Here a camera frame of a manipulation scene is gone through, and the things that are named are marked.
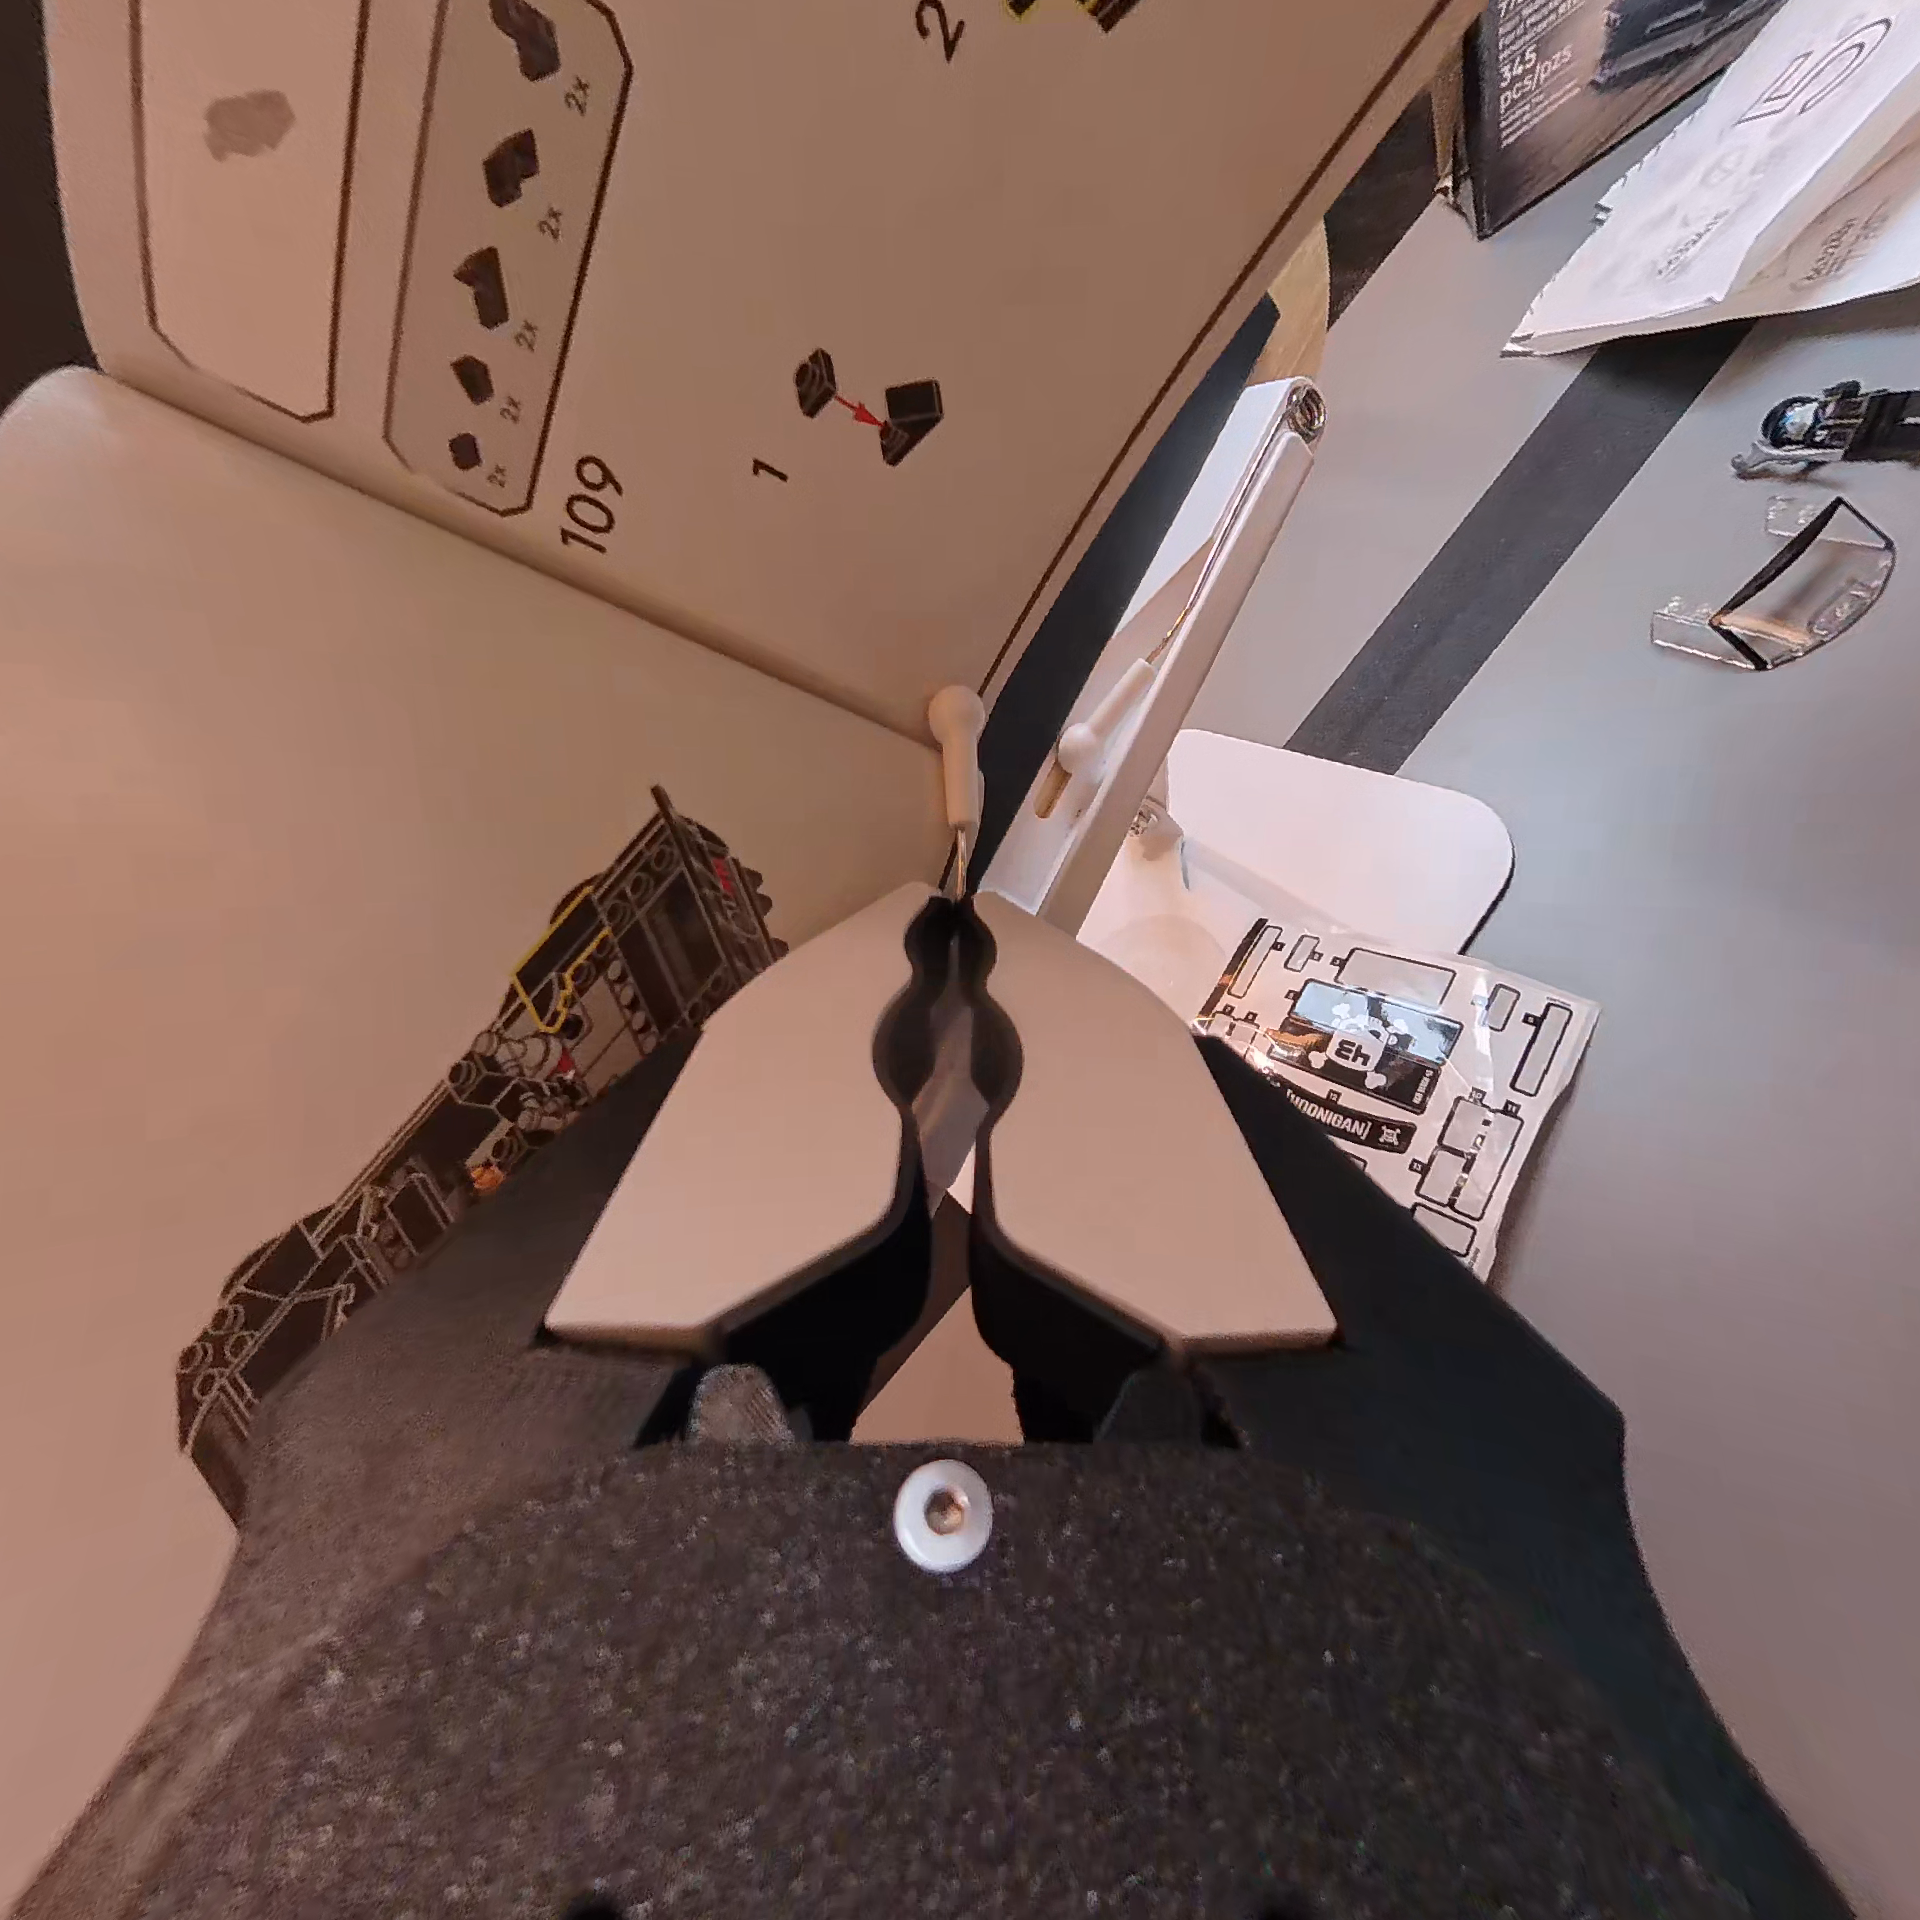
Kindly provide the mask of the white sticker sheet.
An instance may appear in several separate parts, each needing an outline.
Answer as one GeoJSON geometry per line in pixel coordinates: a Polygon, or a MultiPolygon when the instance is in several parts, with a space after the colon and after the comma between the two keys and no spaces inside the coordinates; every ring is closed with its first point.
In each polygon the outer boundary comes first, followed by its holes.
{"type": "Polygon", "coordinates": [[[1591,1000],[1316,916],[1245,930],[1192,1029],[1298,1113],[1480,1280],[1600,1020],[1591,1000]]]}

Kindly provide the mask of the small black lego piece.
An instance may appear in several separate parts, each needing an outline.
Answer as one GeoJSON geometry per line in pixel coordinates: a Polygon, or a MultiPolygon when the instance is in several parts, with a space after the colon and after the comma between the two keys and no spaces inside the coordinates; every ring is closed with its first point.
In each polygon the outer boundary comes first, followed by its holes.
{"type": "Polygon", "coordinates": [[[1917,467],[1917,391],[1869,391],[1845,379],[1821,393],[1788,395],[1730,463],[1740,477],[1794,477],[1831,465],[1917,467]]]}

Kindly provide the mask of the lego instruction booklet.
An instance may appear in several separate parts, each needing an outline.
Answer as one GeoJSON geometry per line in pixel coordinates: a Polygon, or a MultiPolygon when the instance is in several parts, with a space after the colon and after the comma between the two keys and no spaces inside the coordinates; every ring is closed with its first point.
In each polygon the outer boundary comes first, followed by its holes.
{"type": "Polygon", "coordinates": [[[4,1883],[256,1413],[951,837],[1072,573],[1475,4],[43,4],[4,407],[4,1883]]]}

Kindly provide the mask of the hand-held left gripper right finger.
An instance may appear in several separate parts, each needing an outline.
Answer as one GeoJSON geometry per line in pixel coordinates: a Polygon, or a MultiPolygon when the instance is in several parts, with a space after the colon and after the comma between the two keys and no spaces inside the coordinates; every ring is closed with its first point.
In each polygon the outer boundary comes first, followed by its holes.
{"type": "Polygon", "coordinates": [[[1016,1287],[1175,1360],[1325,1349],[1336,1309],[1187,1020],[1013,901],[973,909],[1017,1067],[971,1212],[1016,1287]]]}

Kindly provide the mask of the clear lego windshield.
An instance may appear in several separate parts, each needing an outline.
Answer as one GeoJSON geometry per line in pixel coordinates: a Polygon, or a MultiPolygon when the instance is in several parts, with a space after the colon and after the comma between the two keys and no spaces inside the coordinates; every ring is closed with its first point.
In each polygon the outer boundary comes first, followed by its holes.
{"type": "Polygon", "coordinates": [[[1767,560],[1716,604],[1676,595],[1653,611],[1656,650],[1765,674],[1849,633],[1898,570],[1890,533],[1847,496],[1767,496],[1767,560]]]}

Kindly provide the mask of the white metal stand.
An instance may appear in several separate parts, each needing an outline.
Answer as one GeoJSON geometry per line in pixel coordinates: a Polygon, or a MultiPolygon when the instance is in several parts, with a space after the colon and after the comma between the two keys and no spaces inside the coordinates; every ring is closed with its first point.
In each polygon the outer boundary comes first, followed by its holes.
{"type": "Polygon", "coordinates": [[[1309,376],[1241,391],[1121,616],[1100,683],[971,879],[980,819],[953,829],[948,896],[979,888],[1074,932],[1087,922],[1280,528],[1312,474],[1328,404],[1309,376]]]}

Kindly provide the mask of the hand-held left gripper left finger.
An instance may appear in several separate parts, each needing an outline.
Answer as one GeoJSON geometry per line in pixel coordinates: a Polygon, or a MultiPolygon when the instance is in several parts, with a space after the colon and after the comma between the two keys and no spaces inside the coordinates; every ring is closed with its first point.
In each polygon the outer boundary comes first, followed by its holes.
{"type": "Polygon", "coordinates": [[[564,1341],[719,1353],[927,1197],[953,901],[909,882],[740,988],[692,1044],[547,1307],[564,1341]]]}

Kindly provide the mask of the lego set box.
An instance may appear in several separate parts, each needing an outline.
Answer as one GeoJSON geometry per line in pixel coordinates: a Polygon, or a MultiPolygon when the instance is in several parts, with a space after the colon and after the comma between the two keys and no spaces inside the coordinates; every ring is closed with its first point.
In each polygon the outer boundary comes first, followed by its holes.
{"type": "Polygon", "coordinates": [[[1716,80],[1775,3],[1493,3],[1433,95],[1441,188],[1487,240],[1716,80]]]}

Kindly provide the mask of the white paper bags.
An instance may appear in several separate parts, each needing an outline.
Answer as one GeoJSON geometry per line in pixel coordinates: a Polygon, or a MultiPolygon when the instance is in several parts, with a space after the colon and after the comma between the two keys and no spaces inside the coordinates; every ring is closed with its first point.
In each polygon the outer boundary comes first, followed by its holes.
{"type": "Polygon", "coordinates": [[[1504,356],[1916,288],[1917,4],[1786,4],[1603,204],[1504,356]]]}

